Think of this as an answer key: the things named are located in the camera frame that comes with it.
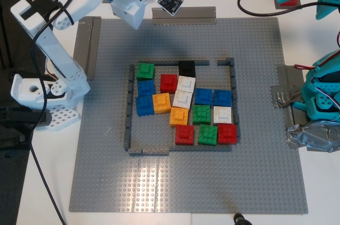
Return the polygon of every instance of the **white 3d-printed part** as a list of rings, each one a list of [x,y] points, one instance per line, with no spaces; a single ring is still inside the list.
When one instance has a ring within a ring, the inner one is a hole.
[[[172,106],[190,109],[192,93],[176,90]]]
[[[177,90],[193,93],[193,90],[195,88],[195,80],[196,78],[179,76]]]
[[[52,107],[50,113],[52,115],[52,121],[46,128],[51,131],[59,131],[80,120],[80,114],[78,112],[63,105]]]
[[[217,123],[232,123],[232,108],[214,106],[214,124]]]

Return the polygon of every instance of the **metal bracket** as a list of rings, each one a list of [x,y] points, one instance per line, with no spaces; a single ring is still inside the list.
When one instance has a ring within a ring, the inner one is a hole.
[[[152,8],[153,24],[216,24],[216,7],[181,7],[175,16]]]
[[[101,17],[85,16],[78,23],[73,59],[84,69],[89,80],[95,77]]]

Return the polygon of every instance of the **white lego brick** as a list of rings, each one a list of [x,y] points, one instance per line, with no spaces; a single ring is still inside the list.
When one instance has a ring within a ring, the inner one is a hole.
[[[190,109],[192,93],[176,90],[172,106]]]
[[[193,89],[195,88],[195,80],[196,78],[179,76],[177,90],[193,93]]]
[[[231,107],[214,106],[214,124],[217,123],[232,123]]]

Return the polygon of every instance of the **black cable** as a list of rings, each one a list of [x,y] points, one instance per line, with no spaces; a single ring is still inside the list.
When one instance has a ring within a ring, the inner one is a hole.
[[[280,11],[280,12],[274,12],[274,13],[254,13],[251,11],[247,11],[245,8],[243,8],[241,6],[241,0],[237,0],[237,6],[239,7],[239,9],[241,11],[243,11],[245,14],[251,15],[251,16],[279,16],[279,15],[283,15],[283,14],[287,14],[299,9],[303,9],[306,7],[311,7],[311,6],[316,6],[316,5],[324,5],[324,6],[331,6],[331,7],[337,7],[340,9],[340,4],[336,4],[336,3],[325,3],[325,2],[313,2],[313,3],[306,3],[306,4],[302,4],[299,5],[297,7],[288,9],[288,10],[284,10],[284,11]]]
[[[60,213],[60,211],[59,211],[59,209],[58,209],[58,206],[57,206],[57,204],[55,203],[55,200],[54,200],[54,198],[53,198],[53,195],[52,195],[52,193],[51,193],[51,191],[50,191],[50,189],[49,189],[49,186],[48,186],[48,184],[47,184],[47,182],[46,182],[46,179],[45,179],[45,177],[44,177],[44,174],[43,174],[43,171],[41,170],[41,167],[40,167],[40,164],[39,164],[39,162],[38,162],[38,159],[37,159],[37,156],[36,156],[36,154],[35,154],[35,151],[34,151],[34,148],[33,148],[33,145],[32,145],[32,139],[33,139],[33,133],[34,133],[34,129],[37,127],[37,125],[39,124],[39,122],[41,121],[41,119],[43,118],[43,116],[44,116],[44,113],[45,113],[45,110],[46,110],[46,106],[47,106],[47,93],[46,93],[46,88],[45,88],[45,84],[44,84],[44,81],[43,81],[43,77],[42,77],[42,75],[41,75],[41,73],[40,73],[40,70],[39,70],[39,66],[38,66],[38,64],[37,64],[37,61],[36,61],[36,57],[35,57],[35,55],[34,55],[34,48],[35,48],[35,45],[36,45],[36,42],[37,42],[37,40],[38,40],[38,38],[39,38],[39,36],[46,30],[46,28],[47,27],[49,27],[51,24],[52,24],[52,22],[61,14],[61,13],[63,13],[65,10],[66,10],[66,8],[69,6],[69,4],[72,2],[72,0],[67,0],[67,2],[65,3],[65,5],[59,10],[59,11],[57,11],[57,13],[37,32],[37,34],[34,36],[34,38],[33,38],[33,40],[32,40],[32,44],[31,44],[31,50],[30,50],[30,52],[31,52],[31,58],[32,58],[32,62],[33,62],[33,65],[34,65],[34,67],[35,67],[35,69],[36,69],[36,73],[37,73],[37,75],[38,75],[38,78],[39,78],[39,81],[40,81],[40,84],[41,84],[41,87],[42,87],[42,92],[44,93],[44,104],[43,104],[43,106],[42,106],[42,110],[41,110],[41,112],[40,112],[40,115],[39,115],[39,118],[38,118],[38,120],[36,121],[36,123],[34,123],[34,125],[32,126],[32,131],[31,131],[31,136],[30,136],[30,139],[29,139],[29,141],[30,141],[30,150],[31,150],[31,153],[32,153],[32,156],[33,156],[33,158],[34,158],[34,161],[35,161],[35,163],[36,163],[36,166],[37,166],[37,168],[38,168],[38,171],[39,171],[39,174],[40,174],[40,176],[41,176],[41,179],[42,179],[42,182],[44,183],[44,185],[45,185],[45,188],[46,188],[46,190],[47,190],[47,193],[48,193],[48,196],[49,196],[49,198],[51,199],[51,202],[52,202],[52,204],[53,204],[53,206],[54,206],[54,209],[55,209],[55,211],[57,212],[57,214],[58,214],[58,217],[59,217],[59,219],[60,219],[60,221],[61,221],[61,223],[63,224],[63,225],[66,225],[66,223],[65,223],[65,221],[64,221],[64,219],[63,219],[63,217],[62,217],[62,215],[61,215],[61,213]]]

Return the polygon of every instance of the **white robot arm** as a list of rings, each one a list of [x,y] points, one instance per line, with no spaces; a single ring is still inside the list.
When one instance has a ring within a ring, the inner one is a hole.
[[[56,29],[63,30],[73,22],[77,22],[94,10],[103,0],[72,0],[67,7],[67,15],[62,12],[54,21]],[[147,4],[156,0],[113,0],[111,7],[113,13],[126,21],[134,29],[138,29]],[[161,6],[171,15],[177,12],[183,0],[159,0]],[[39,29],[46,23],[46,18],[39,12],[29,11],[33,7],[25,0],[19,1],[11,8],[12,14],[20,22],[26,32],[33,38]],[[45,81],[47,90],[47,108],[63,105],[74,108],[79,97],[85,95],[90,87],[83,69],[74,61],[50,28],[47,28],[37,39],[37,45],[51,60],[56,81]],[[16,74],[13,80],[11,95],[21,105],[32,109],[42,109],[44,96],[39,79],[23,79]]]

